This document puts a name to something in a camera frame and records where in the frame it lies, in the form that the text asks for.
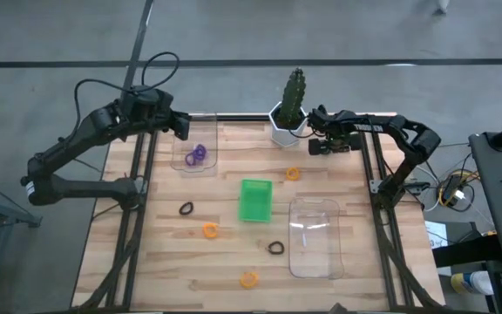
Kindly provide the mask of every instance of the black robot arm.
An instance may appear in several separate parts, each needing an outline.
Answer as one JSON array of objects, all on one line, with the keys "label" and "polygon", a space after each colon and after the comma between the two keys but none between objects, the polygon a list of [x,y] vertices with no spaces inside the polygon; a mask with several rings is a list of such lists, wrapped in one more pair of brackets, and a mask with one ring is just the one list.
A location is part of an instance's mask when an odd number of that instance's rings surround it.
[{"label": "black robot arm", "polygon": [[[382,208],[397,205],[404,195],[404,181],[408,175],[417,165],[427,161],[441,143],[441,138],[429,127],[401,115],[358,115],[345,110],[327,114],[324,106],[319,106],[309,113],[308,126],[326,138],[323,144],[319,140],[310,140],[310,154],[345,151],[339,147],[352,143],[351,133],[355,132],[386,133],[394,139],[398,148],[404,152],[404,161],[393,175],[389,175],[379,185],[375,200],[376,205]],[[409,141],[405,131],[411,131],[416,136]]]},{"label": "black robot arm", "polygon": [[127,93],[107,106],[92,111],[78,129],[43,153],[28,161],[28,174],[21,179],[33,205],[53,204],[62,198],[111,197],[123,209],[139,205],[139,189],[133,178],[116,181],[68,181],[55,171],[91,147],[103,146],[116,139],[143,132],[173,129],[175,136],[186,140],[190,116],[170,109],[173,96],[158,89]]}]

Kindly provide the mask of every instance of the orange ring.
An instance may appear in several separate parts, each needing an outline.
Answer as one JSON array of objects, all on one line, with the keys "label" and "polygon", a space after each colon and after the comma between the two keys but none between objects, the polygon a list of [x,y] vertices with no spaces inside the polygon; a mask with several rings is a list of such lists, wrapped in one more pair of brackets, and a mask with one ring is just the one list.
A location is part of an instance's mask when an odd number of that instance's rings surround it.
[{"label": "orange ring", "polygon": [[253,288],[259,282],[259,275],[254,272],[245,272],[241,275],[240,284],[245,289]]},{"label": "orange ring", "polygon": [[291,181],[297,181],[300,178],[300,171],[296,167],[289,167],[286,170],[286,179]]},{"label": "orange ring", "polygon": [[216,225],[216,223],[205,223],[202,226],[202,232],[205,234],[205,237],[214,238],[218,235],[218,226]]}]

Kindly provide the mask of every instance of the black ring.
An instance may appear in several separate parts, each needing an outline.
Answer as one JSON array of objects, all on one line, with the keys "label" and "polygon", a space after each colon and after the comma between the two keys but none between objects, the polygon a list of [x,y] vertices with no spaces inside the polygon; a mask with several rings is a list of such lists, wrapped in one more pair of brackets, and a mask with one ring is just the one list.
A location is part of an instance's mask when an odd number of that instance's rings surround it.
[{"label": "black ring", "polygon": [[[187,205],[189,205],[189,210],[184,210]],[[180,215],[189,215],[193,212],[193,202],[192,201],[188,201],[187,203],[181,205],[180,207]]]},{"label": "black ring", "polygon": [[[278,250],[278,251],[272,250],[272,247],[275,245],[280,245],[280,250]],[[270,253],[272,255],[282,255],[282,254],[284,254],[284,244],[282,244],[282,242],[280,242],[280,241],[274,241],[268,245],[267,250],[268,250],[268,253]]]}]

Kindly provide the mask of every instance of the wooden table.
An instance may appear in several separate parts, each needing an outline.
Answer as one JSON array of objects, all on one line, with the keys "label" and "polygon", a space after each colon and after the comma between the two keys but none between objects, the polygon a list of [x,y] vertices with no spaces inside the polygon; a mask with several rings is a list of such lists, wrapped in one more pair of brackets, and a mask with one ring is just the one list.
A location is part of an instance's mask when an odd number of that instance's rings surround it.
[{"label": "wooden table", "polygon": [[[397,167],[403,154],[389,136],[383,135],[381,141],[385,159],[391,167]],[[159,136],[133,311],[327,311],[336,302],[350,310],[388,309],[361,152],[309,156],[306,140],[296,147],[279,148],[270,140],[269,123],[219,122],[217,175],[187,179],[170,167],[172,143],[171,133]],[[134,138],[112,143],[105,180],[129,172],[133,149]],[[370,156],[376,165],[372,152]],[[299,181],[286,180],[288,167],[300,169]],[[238,220],[244,178],[274,183],[271,223]],[[290,274],[288,205],[295,197],[338,202],[342,278],[300,279]],[[178,210],[186,201],[193,201],[194,212],[181,216]],[[113,201],[99,200],[95,213],[110,205]],[[73,305],[83,303],[111,268],[120,216],[117,208],[92,223]],[[431,296],[443,304],[419,206],[400,203],[397,219],[408,266]],[[219,225],[217,238],[203,236],[201,228],[206,222]],[[285,244],[284,255],[273,256],[265,250],[273,241]],[[247,271],[260,277],[249,290],[239,282]],[[393,273],[399,292],[396,270]],[[398,300],[403,304],[400,293]]]}]

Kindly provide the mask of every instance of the green basket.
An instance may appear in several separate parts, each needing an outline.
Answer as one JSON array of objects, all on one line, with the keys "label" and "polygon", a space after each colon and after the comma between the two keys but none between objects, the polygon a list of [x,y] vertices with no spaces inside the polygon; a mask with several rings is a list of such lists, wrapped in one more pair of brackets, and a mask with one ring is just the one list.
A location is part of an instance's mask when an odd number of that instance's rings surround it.
[{"label": "green basket", "polygon": [[244,222],[270,222],[272,212],[272,181],[241,182],[239,217]]}]

